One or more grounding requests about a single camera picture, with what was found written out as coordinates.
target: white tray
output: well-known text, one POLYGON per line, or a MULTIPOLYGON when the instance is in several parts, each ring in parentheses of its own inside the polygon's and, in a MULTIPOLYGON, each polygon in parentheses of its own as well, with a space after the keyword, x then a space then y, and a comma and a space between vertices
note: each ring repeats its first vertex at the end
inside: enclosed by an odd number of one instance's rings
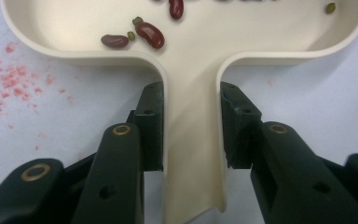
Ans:
POLYGON ((1 0, 12 32, 27 46, 83 65, 146 65, 164 81, 164 220, 183 223, 225 210, 220 78, 233 64, 294 64, 346 47, 358 35, 358 0, 185 0, 179 21, 168 0, 1 0), (165 35, 162 49, 141 38, 108 49, 142 17, 165 35))

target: white table surface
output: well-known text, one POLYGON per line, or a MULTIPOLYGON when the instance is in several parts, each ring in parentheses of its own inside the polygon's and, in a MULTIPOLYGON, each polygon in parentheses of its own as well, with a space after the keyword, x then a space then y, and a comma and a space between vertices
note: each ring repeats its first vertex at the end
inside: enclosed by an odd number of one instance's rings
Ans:
MULTIPOLYGON (((24 46, 0 12, 0 183, 21 164, 55 158, 65 166, 96 151, 103 131, 125 121, 145 85, 143 67, 85 67, 24 46)), ((344 164, 358 153, 358 37, 344 50, 296 66, 229 67, 263 113, 286 123, 312 150, 344 164)), ((264 223, 247 170, 227 171, 227 211, 191 223, 264 223)), ((162 173, 145 174, 145 223, 161 221, 162 173)))

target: red bean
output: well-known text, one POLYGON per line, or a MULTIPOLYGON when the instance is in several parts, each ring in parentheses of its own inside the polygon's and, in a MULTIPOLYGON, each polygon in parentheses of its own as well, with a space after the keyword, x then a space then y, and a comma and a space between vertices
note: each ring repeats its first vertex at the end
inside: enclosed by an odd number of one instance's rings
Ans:
POLYGON ((184 8, 183 0, 170 0, 170 14, 174 20, 182 18, 184 8))
POLYGON ((129 39, 124 35, 104 35, 101 42, 109 48, 121 49, 129 44, 129 39))
POLYGON ((156 26, 142 21, 140 17, 135 18, 132 22, 135 25, 136 34, 144 38, 150 46, 154 49, 161 49, 164 46, 164 35, 156 26))

